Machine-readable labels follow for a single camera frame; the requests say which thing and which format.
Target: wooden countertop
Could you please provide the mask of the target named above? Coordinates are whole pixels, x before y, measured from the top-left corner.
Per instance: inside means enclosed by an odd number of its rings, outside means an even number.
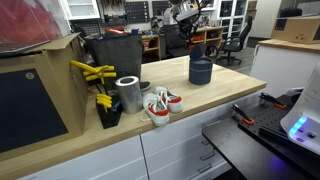
[[[263,81],[218,65],[213,66],[211,82],[206,85],[191,84],[188,74],[188,56],[142,66],[142,81],[152,83],[148,92],[152,92],[155,86],[160,85],[169,87],[173,92],[181,95],[184,105],[183,112],[170,114],[170,122],[266,87]],[[142,122],[140,120],[139,112],[134,115],[123,113],[118,126],[103,129],[96,113],[94,94],[91,93],[82,136],[1,161],[0,179],[16,179],[154,128],[156,126],[152,121]]]
[[[300,44],[278,39],[270,39],[260,41],[259,45],[320,54],[320,44]]]

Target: pegboard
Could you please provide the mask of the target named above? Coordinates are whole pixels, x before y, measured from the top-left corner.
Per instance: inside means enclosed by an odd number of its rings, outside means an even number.
[[[124,7],[129,24],[150,21],[148,1],[125,2]]]
[[[91,34],[100,34],[100,25],[99,22],[97,20],[94,21],[88,21],[88,20],[84,20],[84,21],[72,21],[71,25],[73,26],[73,29],[76,28],[82,28],[84,30],[84,32],[86,33],[87,36],[91,35]]]
[[[170,1],[152,1],[153,16],[163,16],[166,9],[171,6]]]

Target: sneaker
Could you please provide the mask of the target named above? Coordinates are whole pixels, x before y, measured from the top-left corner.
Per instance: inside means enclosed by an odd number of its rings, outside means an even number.
[[[163,102],[169,108],[170,112],[179,113],[182,111],[182,99],[179,95],[161,86],[157,86],[153,93],[162,97]]]
[[[152,93],[144,95],[143,108],[155,125],[165,126],[169,123],[169,111],[160,96]]]
[[[140,91],[141,92],[147,91],[148,89],[150,89],[150,87],[151,87],[151,83],[149,81],[145,81],[145,82],[140,81]]]

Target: wall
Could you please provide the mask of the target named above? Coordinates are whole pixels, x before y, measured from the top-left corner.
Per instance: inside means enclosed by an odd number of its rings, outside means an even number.
[[[250,37],[270,38],[278,15],[280,0],[258,0],[257,14],[252,24]]]

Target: white cabinet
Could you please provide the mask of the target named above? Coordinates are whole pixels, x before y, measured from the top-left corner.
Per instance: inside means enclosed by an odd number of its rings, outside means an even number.
[[[61,0],[68,20],[99,18],[96,0]]]
[[[285,94],[289,88],[304,87],[320,62],[317,53],[257,47],[250,76],[267,82],[263,91],[275,97]]]
[[[221,20],[222,37],[239,36],[245,27],[248,0],[219,0],[215,18]]]
[[[139,136],[52,166],[20,180],[147,179]]]
[[[20,180],[213,179],[231,166],[204,139],[203,124],[231,115],[234,103],[244,107],[258,102],[258,94],[242,97]]]

